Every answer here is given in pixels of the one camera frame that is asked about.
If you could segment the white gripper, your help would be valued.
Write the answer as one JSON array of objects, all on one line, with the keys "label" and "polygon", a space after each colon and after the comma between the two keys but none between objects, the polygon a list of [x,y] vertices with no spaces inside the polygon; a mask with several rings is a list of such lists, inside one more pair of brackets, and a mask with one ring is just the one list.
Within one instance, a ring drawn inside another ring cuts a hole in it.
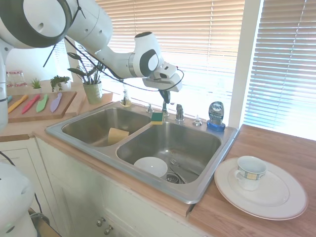
[{"label": "white gripper", "polygon": [[175,73],[170,79],[142,78],[142,80],[146,87],[158,89],[160,95],[167,104],[170,103],[170,91],[179,92],[182,89],[180,76],[177,73]]}]

